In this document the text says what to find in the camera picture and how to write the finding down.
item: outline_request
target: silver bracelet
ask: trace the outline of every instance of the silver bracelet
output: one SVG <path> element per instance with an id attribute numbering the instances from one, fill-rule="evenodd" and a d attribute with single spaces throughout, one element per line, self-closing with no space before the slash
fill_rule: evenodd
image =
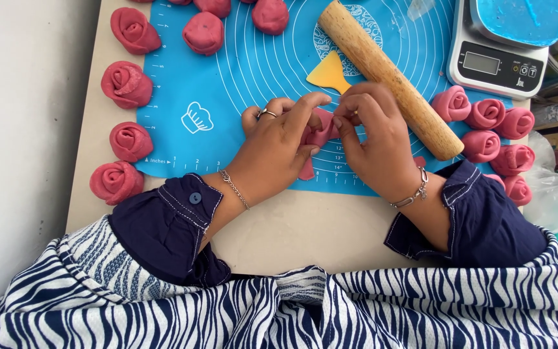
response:
<path id="1" fill-rule="evenodd" d="M 421 200 L 426 200 L 426 198 L 428 197 L 428 193 L 425 190 L 425 186 L 428 184 L 428 180 L 429 180 L 428 172 L 426 172 L 425 169 L 421 166 L 419 166 L 418 169 L 421 170 L 421 186 L 419 187 L 419 189 L 417 189 L 417 192 L 412 197 L 407 197 L 406 199 L 400 202 L 391 204 L 391 206 L 393 206 L 396 209 L 401 209 L 402 207 L 406 207 L 411 203 L 415 202 L 415 199 L 419 195 L 421 195 Z"/>
<path id="2" fill-rule="evenodd" d="M 244 207 L 247 210 L 250 210 L 249 204 L 247 203 L 247 201 L 244 199 L 244 197 L 240 194 L 240 192 L 238 191 L 238 189 L 234 186 L 234 183 L 232 183 L 232 179 L 229 178 L 229 175 L 227 173 L 227 171 L 225 170 L 221 170 L 219 171 L 219 173 L 221 173 L 221 176 L 223 176 L 223 181 L 226 181 L 230 187 L 232 187 L 232 189 L 234 189 L 234 191 L 236 192 L 236 195 L 238 195 L 238 197 L 241 198 L 241 201 L 244 203 Z"/>

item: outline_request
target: rolling pin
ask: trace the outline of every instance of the rolling pin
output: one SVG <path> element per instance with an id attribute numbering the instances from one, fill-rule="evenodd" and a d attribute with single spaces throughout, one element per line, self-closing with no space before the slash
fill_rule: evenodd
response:
<path id="1" fill-rule="evenodd" d="M 389 87 L 404 120 L 436 159 L 451 160 L 463 151 L 458 136 L 339 1 L 324 9 L 318 24 L 368 81 Z"/>

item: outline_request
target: blue silicone baking mat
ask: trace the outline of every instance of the blue silicone baking mat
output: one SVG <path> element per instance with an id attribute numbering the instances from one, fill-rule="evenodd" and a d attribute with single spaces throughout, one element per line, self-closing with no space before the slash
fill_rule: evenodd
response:
<path id="1" fill-rule="evenodd" d="M 225 42 L 217 54 L 192 52 L 182 40 L 182 28 L 198 12 L 193 5 L 167 0 L 152 4 L 151 24 L 163 46 L 146 55 L 144 72 L 154 82 L 150 104 L 139 108 L 137 123 L 149 131 L 154 151 L 138 161 L 138 170 L 170 178 L 188 172 L 206 174 L 222 168 L 244 142 L 240 114 L 248 106 L 265 106 L 274 97 L 298 99 L 311 91 L 325 91 L 337 107 L 334 90 L 305 81 L 307 74 L 337 46 L 317 25 L 328 1 L 287 0 L 290 23 L 280 36 L 255 29 L 253 5 L 232 0 L 226 19 Z M 451 86 L 444 72 L 453 25 L 453 0 L 441 0 L 414 22 L 407 15 L 409 1 L 360 0 L 344 3 L 410 82 L 431 101 Z M 340 54 L 349 83 L 364 81 L 361 73 Z M 471 102 L 493 96 L 467 91 Z M 503 100 L 510 107 L 511 100 Z M 460 137 L 469 131 L 463 122 L 451 128 Z M 413 156 L 424 157 L 429 171 L 459 161 L 438 162 L 410 133 Z M 340 140 L 330 140 L 314 156 L 315 178 L 297 180 L 290 188 L 329 193 L 375 195 L 348 167 Z M 493 173 L 488 164 L 480 164 Z"/>

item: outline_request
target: navy blue sleeve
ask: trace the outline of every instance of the navy blue sleeve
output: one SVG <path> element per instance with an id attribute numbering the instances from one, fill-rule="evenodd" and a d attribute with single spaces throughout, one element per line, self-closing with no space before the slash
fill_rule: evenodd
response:
<path id="1" fill-rule="evenodd" d="M 231 271 L 210 244 L 198 254 L 222 194 L 196 174 L 130 197 L 113 210 L 109 224 L 124 249 L 162 281 L 179 286 L 217 286 Z"/>
<path id="2" fill-rule="evenodd" d="M 521 266 L 546 250 L 546 239 L 527 222 L 502 185 L 463 160 L 436 172 L 447 178 L 442 200 L 449 210 L 448 252 L 435 250 L 403 214 L 385 240 L 392 250 L 419 259 L 432 256 L 459 268 Z"/>

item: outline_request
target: blue and white striped fabric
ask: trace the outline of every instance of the blue and white striped fabric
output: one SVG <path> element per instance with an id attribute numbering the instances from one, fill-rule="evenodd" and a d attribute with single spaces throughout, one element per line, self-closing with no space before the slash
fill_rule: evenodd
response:
<path id="1" fill-rule="evenodd" d="M 558 243 L 543 233 L 520 268 L 309 266 L 201 289 L 145 271 L 105 216 L 12 280 L 0 348 L 558 348 Z"/>

